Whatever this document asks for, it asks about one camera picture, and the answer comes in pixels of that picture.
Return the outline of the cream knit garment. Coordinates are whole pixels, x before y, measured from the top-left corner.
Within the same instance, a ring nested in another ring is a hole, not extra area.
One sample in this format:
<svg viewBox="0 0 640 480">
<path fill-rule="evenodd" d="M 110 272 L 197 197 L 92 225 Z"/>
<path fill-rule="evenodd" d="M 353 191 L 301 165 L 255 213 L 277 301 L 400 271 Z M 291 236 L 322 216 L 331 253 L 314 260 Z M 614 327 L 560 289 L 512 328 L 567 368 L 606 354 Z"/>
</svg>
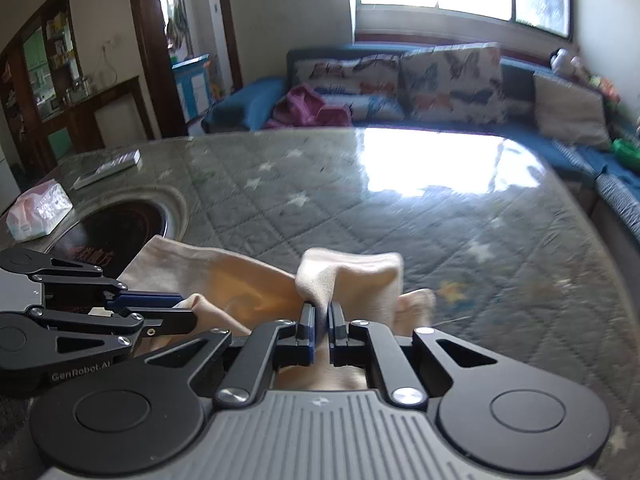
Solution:
<svg viewBox="0 0 640 480">
<path fill-rule="evenodd" d="M 317 308 L 318 347 L 310 367 L 285 367 L 274 385 L 282 390 L 361 390 L 363 370 L 329 362 L 326 309 L 341 305 L 346 320 L 357 318 L 388 326 L 408 336 L 429 326 L 436 307 L 431 289 L 404 289 L 404 260 L 397 252 L 353 255 L 326 248 L 304 252 L 295 273 L 213 247 L 196 247 L 154 236 L 134 257 L 120 280 L 142 292 L 175 292 L 192 310 L 198 332 L 226 328 L 247 336 L 258 325 L 295 321 L 304 302 Z"/>
</svg>

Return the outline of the black induction cooktop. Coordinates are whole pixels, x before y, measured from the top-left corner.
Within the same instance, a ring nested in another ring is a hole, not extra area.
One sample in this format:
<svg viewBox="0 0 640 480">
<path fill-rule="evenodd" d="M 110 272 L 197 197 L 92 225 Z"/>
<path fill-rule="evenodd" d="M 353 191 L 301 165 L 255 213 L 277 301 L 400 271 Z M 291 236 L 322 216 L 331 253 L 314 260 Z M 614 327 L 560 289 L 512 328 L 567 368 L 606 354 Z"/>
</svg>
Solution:
<svg viewBox="0 0 640 480">
<path fill-rule="evenodd" d="M 40 250 L 99 266 L 109 278 L 118 278 L 154 236 L 178 240 L 188 223 L 186 199 L 176 188 L 123 188 L 75 205 Z"/>
</svg>

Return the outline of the pink tissue pack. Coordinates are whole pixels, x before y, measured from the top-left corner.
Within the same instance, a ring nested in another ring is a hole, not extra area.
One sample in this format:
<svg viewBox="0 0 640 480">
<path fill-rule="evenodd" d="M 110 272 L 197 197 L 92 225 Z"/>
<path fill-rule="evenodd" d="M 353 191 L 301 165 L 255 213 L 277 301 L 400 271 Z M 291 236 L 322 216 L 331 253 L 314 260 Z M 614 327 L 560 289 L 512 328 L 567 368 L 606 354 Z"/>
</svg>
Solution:
<svg viewBox="0 0 640 480">
<path fill-rule="evenodd" d="M 50 235 L 72 211 L 73 204 L 57 180 L 40 183 L 17 197 L 6 226 L 17 243 Z"/>
</svg>

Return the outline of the grey quilted star table cover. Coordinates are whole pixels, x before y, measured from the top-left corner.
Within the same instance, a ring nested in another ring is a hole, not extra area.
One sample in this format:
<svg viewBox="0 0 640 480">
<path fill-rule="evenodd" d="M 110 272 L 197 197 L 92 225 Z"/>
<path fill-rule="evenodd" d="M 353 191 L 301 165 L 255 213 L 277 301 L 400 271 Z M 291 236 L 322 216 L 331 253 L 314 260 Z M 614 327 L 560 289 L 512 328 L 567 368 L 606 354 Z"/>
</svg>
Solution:
<svg viewBox="0 0 640 480">
<path fill-rule="evenodd" d="M 189 215 L 175 242 L 228 250 L 288 273 L 310 248 L 397 252 L 405 292 L 436 295 L 430 327 L 587 387 L 611 416 L 608 440 L 593 466 L 509 474 L 462 455 L 424 412 L 394 408 L 368 383 L 361 390 L 282 390 L 274 385 L 279 370 L 271 388 L 303 395 L 306 426 L 282 452 L 286 465 L 274 477 L 48 477 L 30 416 L 62 382 L 39 396 L 1 397 L 3 478 L 638 477 L 634 307 L 570 192 L 521 144 L 471 133 L 280 129 L 156 141 L 139 150 L 137 167 L 80 190 L 76 179 L 115 151 L 72 156 L 52 178 L 73 209 L 105 192 L 172 186 Z M 317 347 L 316 339 L 314 358 Z"/>
</svg>

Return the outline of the dark wooden cabinet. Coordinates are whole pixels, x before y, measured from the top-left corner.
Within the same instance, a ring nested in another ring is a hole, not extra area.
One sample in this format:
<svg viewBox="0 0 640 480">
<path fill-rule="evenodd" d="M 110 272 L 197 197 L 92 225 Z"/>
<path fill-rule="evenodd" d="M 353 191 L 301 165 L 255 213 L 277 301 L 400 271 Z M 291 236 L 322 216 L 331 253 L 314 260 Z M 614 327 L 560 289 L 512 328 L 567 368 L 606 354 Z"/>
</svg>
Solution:
<svg viewBox="0 0 640 480">
<path fill-rule="evenodd" d="M 104 148 L 96 113 L 122 99 L 134 102 L 153 140 L 139 78 L 119 76 L 107 46 L 92 73 L 81 67 L 70 0 L 46 0 L 1 51 L 1 109 L 29 177 L 69 154 Z"/>
</svg>

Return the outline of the blue white small cabinet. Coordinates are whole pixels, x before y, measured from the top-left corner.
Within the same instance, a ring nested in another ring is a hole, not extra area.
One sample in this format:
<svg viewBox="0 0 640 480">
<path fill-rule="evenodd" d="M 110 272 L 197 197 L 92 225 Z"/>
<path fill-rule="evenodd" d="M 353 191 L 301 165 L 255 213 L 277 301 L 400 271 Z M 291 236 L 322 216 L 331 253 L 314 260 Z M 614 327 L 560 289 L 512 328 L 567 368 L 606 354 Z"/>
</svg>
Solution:
<svg viewBox="0 0 640 480">
<path fill-rule="evenodd" d="M 209 87 L 208 54 L 188 58 L 172 66 L 185 122 L 192 122 L 213 105 L 213 93 Z"/>
</svg>

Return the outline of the blue corner sofa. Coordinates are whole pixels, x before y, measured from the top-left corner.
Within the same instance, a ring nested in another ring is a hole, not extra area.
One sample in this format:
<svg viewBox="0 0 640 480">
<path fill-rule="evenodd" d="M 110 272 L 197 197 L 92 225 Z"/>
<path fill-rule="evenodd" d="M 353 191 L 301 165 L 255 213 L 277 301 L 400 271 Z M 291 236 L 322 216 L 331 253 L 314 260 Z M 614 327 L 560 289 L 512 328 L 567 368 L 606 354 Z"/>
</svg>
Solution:
<svg viewBox="0 0 640 480">
<path fill-rule="evenodd" d="M 234 92 L 215 103 L 201 121 L 207 133 L 224 131 L 257 131 L 265 128 L 272 109 L 292 84 L 297 81 L 295 64 L 315 58 L 353 61 L 380 55 L 402 55 L 418 50 L 411 44 L 351 44 L 350 46 L 318 47 L 288 51 L 288 74 L 266 77 Z M 614 154 L 593 146 L 569 144 L 546 138 L 536 125 L 535 64 L 503 58 L 503 92 L 506 96 L 506 122 L 498 125 L 473 126 L 465 122 L 416 122 L 409 117 L 404 103 L 367 105 L 354 113 L 356 127 L 404 128 L 470 132 L 502 136 L 522 144 L 545 162 L 567 184 L 576 184 L 586 211 L 602 236 L 609 242 L 619 238 L 639 238 L 639 175 L 622 166 Z"/>
</svg>

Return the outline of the green plastic basin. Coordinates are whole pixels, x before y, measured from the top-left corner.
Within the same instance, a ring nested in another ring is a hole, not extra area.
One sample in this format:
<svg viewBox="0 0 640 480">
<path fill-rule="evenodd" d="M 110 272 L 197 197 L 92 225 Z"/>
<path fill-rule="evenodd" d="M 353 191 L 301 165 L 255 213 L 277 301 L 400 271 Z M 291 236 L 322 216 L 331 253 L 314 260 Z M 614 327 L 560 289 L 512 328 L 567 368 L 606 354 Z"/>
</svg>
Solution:
<svg viewBox="0 0 640 480">
<path fill-rule="evenodd" d="M 630 141 L 616 139 L 612 143 L 612 153 L 616 160 L 635 174 L 640 172 L 640 150 Z"/>
</svg>

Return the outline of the magenta cloth on sofa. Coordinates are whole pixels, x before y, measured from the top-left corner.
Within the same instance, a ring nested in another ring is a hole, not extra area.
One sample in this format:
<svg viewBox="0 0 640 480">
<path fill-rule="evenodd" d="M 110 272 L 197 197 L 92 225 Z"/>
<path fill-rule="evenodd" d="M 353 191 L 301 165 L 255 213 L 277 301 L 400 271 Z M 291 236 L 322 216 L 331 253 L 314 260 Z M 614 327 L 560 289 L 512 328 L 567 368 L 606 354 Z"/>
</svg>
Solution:
<svg viewBox="0 0 640 480">
<path fill-rule="evenodd" d="M 266 129 L 350 127 L 352 115 L 346 106 L 329 104 L 306 84 L 292 88 L 273 107 Z"/>
</svg>

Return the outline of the beige plain cushion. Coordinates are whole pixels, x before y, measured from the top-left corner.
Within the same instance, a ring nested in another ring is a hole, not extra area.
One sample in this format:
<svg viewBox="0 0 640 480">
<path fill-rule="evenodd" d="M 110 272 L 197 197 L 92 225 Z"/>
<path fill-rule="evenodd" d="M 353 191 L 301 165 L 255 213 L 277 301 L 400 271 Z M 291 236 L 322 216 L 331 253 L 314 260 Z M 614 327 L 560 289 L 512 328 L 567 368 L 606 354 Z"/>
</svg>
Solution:
<svg viewBox="0 0 640 480">
<path fill-rule="evenodd" d="M 600 94 L 541 72 L 533 74 L 533 81 L 535 118 L 543 136 L 567 145 L 610 149 L 611 137 Z"/>
</svg>

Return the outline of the butterfly cushion right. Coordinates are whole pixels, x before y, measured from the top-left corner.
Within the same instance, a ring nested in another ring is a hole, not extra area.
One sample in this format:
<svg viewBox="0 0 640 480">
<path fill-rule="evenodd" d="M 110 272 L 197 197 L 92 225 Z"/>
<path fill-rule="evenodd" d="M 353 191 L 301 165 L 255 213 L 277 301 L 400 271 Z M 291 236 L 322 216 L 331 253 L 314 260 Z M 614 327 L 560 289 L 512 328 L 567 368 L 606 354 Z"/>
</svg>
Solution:
<svg viewBox="0 0 640 480">
<path fill-rule="evenodd" d="M 417 122 L 503 124 L 506 98 L 498 44 L 431 47 L 401 55 L 409 116 Z"/>
</svg>

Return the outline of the butterfly cushion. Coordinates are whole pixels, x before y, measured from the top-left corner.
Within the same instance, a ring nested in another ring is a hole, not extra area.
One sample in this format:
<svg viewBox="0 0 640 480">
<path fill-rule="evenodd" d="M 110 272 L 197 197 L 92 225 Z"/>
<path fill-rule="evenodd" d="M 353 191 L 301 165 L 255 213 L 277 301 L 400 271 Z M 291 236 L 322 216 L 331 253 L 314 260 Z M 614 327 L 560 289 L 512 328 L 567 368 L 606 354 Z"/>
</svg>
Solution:
<svg viewBox="0 0 640 480">
<path fill-rule="evenodd" d="M 306 84 L 329 104 L 347 107 L 353 122 L 400 122 L 399 58 L 307 58 L 293 64 L 293 84 Z"/>
<path fill-rule="evenodd" d="M 506 98 L 498 44 L 431 47 L 401 55 L 409 116 L 417 122 L 503 124 Z"/>
</svg>

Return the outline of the butterfly cushion left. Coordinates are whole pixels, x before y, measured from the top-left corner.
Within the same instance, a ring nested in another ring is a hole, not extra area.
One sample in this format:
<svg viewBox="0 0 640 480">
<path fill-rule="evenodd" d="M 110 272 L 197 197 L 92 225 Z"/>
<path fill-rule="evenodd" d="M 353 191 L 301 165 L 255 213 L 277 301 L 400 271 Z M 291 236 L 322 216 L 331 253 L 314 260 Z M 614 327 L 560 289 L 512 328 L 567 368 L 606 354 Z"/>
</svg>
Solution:
<svg viewBox="0 0 640 480">
<path fill-rule="evenodd" d="M 400 122 L 399 58 L 307 58 L 293 64 L 293 84 L 306 84 L 329 104 L 347 107 L 353 122 Z"/>
</svg>

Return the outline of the panda plush toy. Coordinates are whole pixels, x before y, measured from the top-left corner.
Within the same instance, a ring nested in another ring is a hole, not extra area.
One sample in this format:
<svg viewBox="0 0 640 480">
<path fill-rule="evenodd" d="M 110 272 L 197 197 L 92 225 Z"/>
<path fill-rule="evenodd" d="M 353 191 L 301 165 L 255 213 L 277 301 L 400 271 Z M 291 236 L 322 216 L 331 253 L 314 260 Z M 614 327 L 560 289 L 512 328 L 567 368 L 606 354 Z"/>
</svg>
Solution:
<svg viewBox="0 0 640 480">
<path fill-rule="evenodd" d="M 555 73 L 571 74 L 574 72 L 573 58 L 572 52 L 559 48 L 550 54 L 549 65 Z"/>
</svg>

